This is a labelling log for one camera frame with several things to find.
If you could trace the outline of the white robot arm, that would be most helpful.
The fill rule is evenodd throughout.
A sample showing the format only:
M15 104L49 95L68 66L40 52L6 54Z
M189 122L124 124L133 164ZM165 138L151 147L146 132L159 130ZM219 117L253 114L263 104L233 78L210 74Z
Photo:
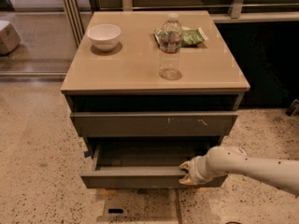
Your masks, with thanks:
M239 147L213 147L179 166L186 171L179 183L203 185L216 177L244 175L295 196L299 195L299 161L248 156Z

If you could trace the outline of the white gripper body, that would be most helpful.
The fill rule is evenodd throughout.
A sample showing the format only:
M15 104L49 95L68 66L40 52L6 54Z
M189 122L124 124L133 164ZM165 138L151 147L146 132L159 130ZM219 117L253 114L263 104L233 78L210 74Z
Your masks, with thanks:
M196 182L196 185L202 185L216 177L227 175L227 172L222 171L220 163L211 156L197 156L190 160L188 174Z

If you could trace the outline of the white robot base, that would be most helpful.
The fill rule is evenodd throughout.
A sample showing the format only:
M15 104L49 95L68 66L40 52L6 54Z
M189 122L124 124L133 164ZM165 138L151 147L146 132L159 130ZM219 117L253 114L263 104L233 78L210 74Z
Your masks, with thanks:
M21 43L21 38L10 21L0 21L0 55L7 55Z

